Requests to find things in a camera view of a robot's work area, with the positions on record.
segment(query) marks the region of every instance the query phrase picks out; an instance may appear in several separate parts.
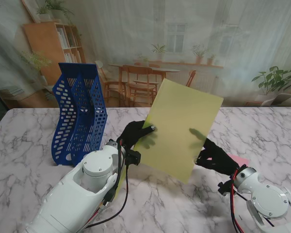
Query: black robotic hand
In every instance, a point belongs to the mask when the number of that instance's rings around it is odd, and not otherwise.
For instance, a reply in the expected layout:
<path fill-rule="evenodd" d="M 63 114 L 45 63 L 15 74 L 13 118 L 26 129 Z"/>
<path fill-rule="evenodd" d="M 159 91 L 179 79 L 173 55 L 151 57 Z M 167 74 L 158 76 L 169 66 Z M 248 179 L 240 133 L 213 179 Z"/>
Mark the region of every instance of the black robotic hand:
<path fill-rule="evenodd" d="M 239 168 L 238 163 L 208 138 L 206 138 L 204 148 L 200 152 L 195 164 L 228 176 L 232 175 Z"/>
<path fill-rule="evenodd" d="M 144 122 L 145 121 L 142 120 L 129 123 L 116 141 L 119 142 L 122 140 L 122 145 L 127 149 L 130 149 L 141 137 L 146 136 L 155 130 L 154 126 L 149 126 L 143 129 L 142 126 L 144 125 Z"/>

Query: white marble surface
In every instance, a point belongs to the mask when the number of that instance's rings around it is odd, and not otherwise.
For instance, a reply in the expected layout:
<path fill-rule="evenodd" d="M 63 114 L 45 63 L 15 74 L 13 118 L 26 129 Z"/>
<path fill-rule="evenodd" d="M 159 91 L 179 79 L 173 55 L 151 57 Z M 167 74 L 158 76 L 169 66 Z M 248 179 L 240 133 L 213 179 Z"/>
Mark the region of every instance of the white marble surface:
<path fill-rule="evenodd" d="M 148 111 L 108 109 L 103 143 L 116 139 L 130 121 L 145 119 Z M 0 123 L 0 233 L 21 233 L 42 198 L 71 170 L 56 166 L 50 153 L 58 116 L 59 109 L 14 109 Z M 209 138 L 226 152 L 250 159 L 266 183 L 291 190 L 291 108 L 221 108 Z M 189 183 L 182 184 L 145 165 L 131 166 L 123 212 L 86 232 L 234 232 L 228 196 L 217 192 L 217 184 L 227 179 L 195 166 Z M 116 213 L 124 197 L 125 184 L 99 219 Z M 245 202 L 236 197 L 235 205 L 244 231 L 258 232 Z"/>

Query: red cable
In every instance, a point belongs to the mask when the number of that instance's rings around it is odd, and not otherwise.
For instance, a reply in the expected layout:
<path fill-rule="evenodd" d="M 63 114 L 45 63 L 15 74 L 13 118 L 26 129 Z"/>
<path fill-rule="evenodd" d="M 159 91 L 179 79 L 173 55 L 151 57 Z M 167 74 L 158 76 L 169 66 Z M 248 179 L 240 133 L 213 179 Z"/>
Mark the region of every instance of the red cable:
<path fill-rule="evenodd" d="M 237 172 L 238 171 L 236 171 L 235 173 L 234 173 L 234 176 L 233 176 L 233 182 L 232 182 L 232 189 L 231 189 L 231 195 L 232 195 L 232 209 L 231 209 L 231 211 L 233 212 L 233 215 L 235 216 L 235 214 L 234 214 L 234 180 L 235 180 L 235 177 L 236 177 L 236 175 L 237 175 Z M 237 222 L 237 220 L 236 220 L 236 218 L 234 218 L 234 220 L 235 220 L 235 224 L 237 225 L 237 228 L 241 231 L 241 233 L 244 233 L 243 232 L 243 230 L 242 230 L 242 228 L 240 227 L 240 225 L 238 224 L 238 222 Z"/>

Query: blue file holder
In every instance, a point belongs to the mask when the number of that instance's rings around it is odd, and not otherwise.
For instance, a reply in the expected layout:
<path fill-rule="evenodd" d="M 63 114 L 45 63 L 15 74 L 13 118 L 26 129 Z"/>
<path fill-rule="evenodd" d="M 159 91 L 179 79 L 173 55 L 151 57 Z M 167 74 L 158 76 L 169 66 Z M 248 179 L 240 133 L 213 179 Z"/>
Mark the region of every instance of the blue file holder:
<path fill-rule="evenodd" d="M 62 75 L 53 92 L 60 106 L 60 119 L 52 142 L 52 157 L 56 164 L 76 166 L 89 152 L 99 149 L 107 113 L 96 65 L 59 66 Z"/>

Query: yellow sheet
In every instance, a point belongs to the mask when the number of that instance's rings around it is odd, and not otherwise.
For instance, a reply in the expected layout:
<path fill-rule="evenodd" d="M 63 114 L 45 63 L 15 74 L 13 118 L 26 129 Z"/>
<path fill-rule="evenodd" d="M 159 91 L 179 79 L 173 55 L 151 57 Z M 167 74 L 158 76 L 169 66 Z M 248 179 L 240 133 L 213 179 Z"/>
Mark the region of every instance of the yellow sheet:
<path fill-rule="evenodd" d="M 134 147 L 141 163 L 187 183 L 222 101 L 164 79 L 144 125 L 157 129 Z"/>

